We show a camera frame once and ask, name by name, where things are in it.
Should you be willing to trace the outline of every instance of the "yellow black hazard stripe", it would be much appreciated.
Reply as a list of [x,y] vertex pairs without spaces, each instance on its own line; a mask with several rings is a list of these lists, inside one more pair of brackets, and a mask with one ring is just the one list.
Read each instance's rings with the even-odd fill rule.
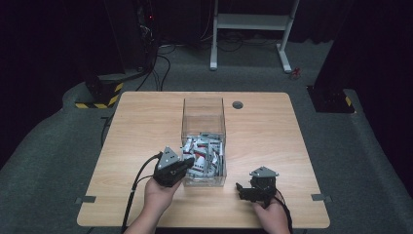
[[121,92],[122,87],[124,86],[124,83],[121,83],[115,87],[115,90],[112,94],[112,98],[109,100],[107,103],[101,103],[101,102],[76,102],[75,105],[78,108],[81,109],[88,109],[88,108],[99,108],[99,109],[105,109],[105,108],[111,108],[115,105],[116,101],[118,100],[119,93]]

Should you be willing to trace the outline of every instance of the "hand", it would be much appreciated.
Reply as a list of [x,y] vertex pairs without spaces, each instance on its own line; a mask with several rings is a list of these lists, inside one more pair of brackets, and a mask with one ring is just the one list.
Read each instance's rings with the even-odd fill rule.
[[150,178],[145,186],[145,200],[143,209],[150,209],[161,215],[172,203],[173,195],[182,181],[173,187],[163,187],[154,178]]
[[252,207],[265,231],[270,234],[289,234],[286,214],[279,201],[271,199],[270,206],[266,209],[258,203],[252,203]]
[[173,195],[180,184],[181,181],[173,187],[163,187],[154,178],[150,178],[145,186],[143,209],[125,234],[155,233],[159,219],[172,203]]

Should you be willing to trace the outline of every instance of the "dark curtain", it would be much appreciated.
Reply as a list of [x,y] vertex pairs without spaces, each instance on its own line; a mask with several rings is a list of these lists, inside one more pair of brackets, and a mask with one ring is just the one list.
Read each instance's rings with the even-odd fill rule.
[[354,0],[301,0],[288,38],[291,42],[329,42],[337,36]]
[[413,195],[413,5],[356,0],[315,87],[354,89],[383,151]]
[[24,137],[62,108],[63,94],[82,82],[59,37],[59,1],[2,1],[0,76],[1,161]]

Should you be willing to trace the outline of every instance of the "wooden table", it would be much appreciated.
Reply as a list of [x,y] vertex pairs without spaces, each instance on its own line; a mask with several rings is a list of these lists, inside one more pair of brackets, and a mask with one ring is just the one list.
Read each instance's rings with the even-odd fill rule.
[[[265,166],[280,174],[277,188],[291,211],[294,228],[329,225],[319,185],[291,101],[283,93],[126,92],[122,94],[78,215],[82,226],[121,226],[131,185],[142,164],[168,145],[179,153],[183,100],[223,98],[227,178],[223,187],[176,191],[160,227],[259,228],[250,202],[240,200],[236,182],[250,187],[249,172]],[[232,106],[244,104],[242,109]],[[153,174],[154,160],[142,176]],[[138,186],[129,222],[142,209],[146,180]]]

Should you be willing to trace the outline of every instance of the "black cable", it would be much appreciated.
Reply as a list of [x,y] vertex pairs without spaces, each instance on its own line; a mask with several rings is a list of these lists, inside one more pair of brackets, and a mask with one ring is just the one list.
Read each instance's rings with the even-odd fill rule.
[[150,71],[150,72],[145,76],[145,79],[143,79],[142,83],[140,83],[140,85],[136,88],[136,91],[138,91],[138,90],[143,86],[143,84],[144,84],[145,81],[148,79],[148,77],[151,75],[151,73],[152,73],[152,71]]
[[136,190],[137,184],[141,181],[141,179],[139,179],[140,174],[142,174],[143,169],[145,169],[146,165],[148,165],[152,160],[154,159],[160,159],[162,156],[162,152],[160,152],[157,155],[152,156],[151,158],[149,158],[140,168],[139,172],[137,173],[136,178],[134,179],[133,185],[131,187],[131,194],[128,200],[128,204],[127,204],[127,208],[125,210],[125,216],[124,216],[124,221],[122,223],[122,232],[124,233],[127,230],[127,222],[128,222],[128,217],[129,217],[129,213],[131,211],[131,203],[133,201],[133,196],[134,196],[134,192]]
[[165,75],[164,75],[164,77],[162,78],[162,82],[161,82],[161,89],[160,89],[160,91],[162,91],[162,90],[164,89],[165,79],[167,78],[167,75],[168,75],[169,70],[170,70],[170,61],[169,61],[169,59],[167,59],[166,57],[163,57],[163,56],[158,56],[158,57],[159,57],[159,58],[162,58],[162,59],[165,59],[165,60],[167,61],[167,63],[168,63],[167,72],[165,72]]
[[282,200],[280,200],[278,197],[276,197],[276,196],[274,196],[274,199],[276,199],[281,205],[282,205],[282,208],[284,209],[284,212],[285,212],[285,214],[286,214],[286,219],[287,219],[287,222],[288,222],[288,230],[289,230],[289,233],[293,233],[292,232],[292,218],[291,218],[291,213],[289,212],[289,209],[288,209],[288,207],[286,206],[286,203],[285,203],[285,200],[284,200],[284,198],[283,198],[283,196],[282,196]]

